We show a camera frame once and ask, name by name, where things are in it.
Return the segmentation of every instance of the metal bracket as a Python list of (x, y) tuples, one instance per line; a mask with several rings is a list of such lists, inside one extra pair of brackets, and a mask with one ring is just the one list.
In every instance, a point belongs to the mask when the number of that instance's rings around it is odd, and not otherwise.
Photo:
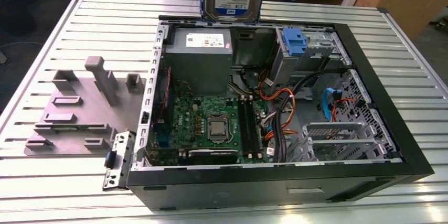
[(126, 131), (116, 134), (112, 150), (106, 157), (107, 168), (103, 191), (130, 190), (126, 186), (128, 173), (132, 165), (132, 147), (135, 143), (135, 132)]

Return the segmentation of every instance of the metal plate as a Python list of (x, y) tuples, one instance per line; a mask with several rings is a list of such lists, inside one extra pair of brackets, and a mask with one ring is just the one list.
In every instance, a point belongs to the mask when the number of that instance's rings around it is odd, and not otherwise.
[[(130, 191), (102, 192), (106, 172), (103, 157), (26, 157), (24, 139), (31, 136), (34, 126), (20, 123), (35, 123), (39, 120), (55, 89), (52, 83), (46, 83), (51, 81), (55, 70), (75, 66), (79, 77), (92, 77), (82, 66), (88, 56), (98, 55), (106, 59), (104, 68), (115, 71), (116, 78), (126, 78), (130, 72), (146, 73), (151, 69), (151, 45), (158, 32), (156, 26), (148, 24), (156, 24), (159, 14), (182, 14), (199, 18), (199, 1), (72, 0), (0, 117), (2, 221), (68, 222), (90, 218), (110, 221), (111, 217), (126, 217), (123, 221), (127, 223), (142, 222), (143, 219), (158, 223), (183, 220), (184, 223), (216, 224), (448, 222), (447, 89), (399, 27), (376, 8), (264, 2), (262, 19), (346, 23), (355, 36), (382, 35), (391, 40), (400, 38), (400, 43), (383, 43), (378, 39), (370, 41), (368, 39), (378, 38), (370, 37), (360, 44), (370, 59), (406, 59), (419, 63), (420, 68), (416, 69), (404, 68), (403, 64), (395, 66), (398, 61), (390, 62), (392, 65), (388, 66), (380, 62), (382, 67), (375, 67), (375, 71), (394, 94), (392, 99), (400, 113), (415, 113), (402, 115), (436, 172), (430, 177), (412, 184), (394, 186), (356, 202), (335, 205), (151, 212)], [(364, 15), (375, 19), (363, 21)], [(78, 16), (110, 18), (112, 24), (106, 24), (98, 18), (86, 18), (83, 23), (75, 23), (72, 20)], [(114, 17), (128, 19), (114, 20)], [(143, 18), (147, 21), (140, 25), (122, 24), (128, 23), (130, 18)], [(411, 81), (403, 82), (403, 78), (408, 77), (412, 78)], [(416, 88), (410, 83), (418, 79), (424, 80), (424, 83), (416, 82)]]

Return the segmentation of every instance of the blue plastic latch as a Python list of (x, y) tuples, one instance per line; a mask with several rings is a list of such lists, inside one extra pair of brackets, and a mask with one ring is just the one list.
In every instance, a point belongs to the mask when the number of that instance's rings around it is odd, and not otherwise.
[(283, 29), (283, 39), (288, 46), (288, 53), (291, 56), (303, 56), (307, 50), (307, 38), (298, 28)]

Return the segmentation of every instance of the side panel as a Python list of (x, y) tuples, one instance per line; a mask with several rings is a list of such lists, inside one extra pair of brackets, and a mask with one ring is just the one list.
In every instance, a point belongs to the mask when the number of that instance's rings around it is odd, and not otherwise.
[(242, 183), (132, 186), (151, 210), (227, 208), (263, 205), (299, 205), (348, 200), (391, 186), (399, 178), (375, 177), (276, 180)]

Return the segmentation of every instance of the motherboard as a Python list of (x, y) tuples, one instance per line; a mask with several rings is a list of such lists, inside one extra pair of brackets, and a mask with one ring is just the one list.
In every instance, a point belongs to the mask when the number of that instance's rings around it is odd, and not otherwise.
[(156, 133), (159, 147), (150, 151), (151, 164), (227, 163), (227, 159), (228, 163), (266, 163), (258, 127), (264, 116), (262, 100), (176, 98), (171, 133)]

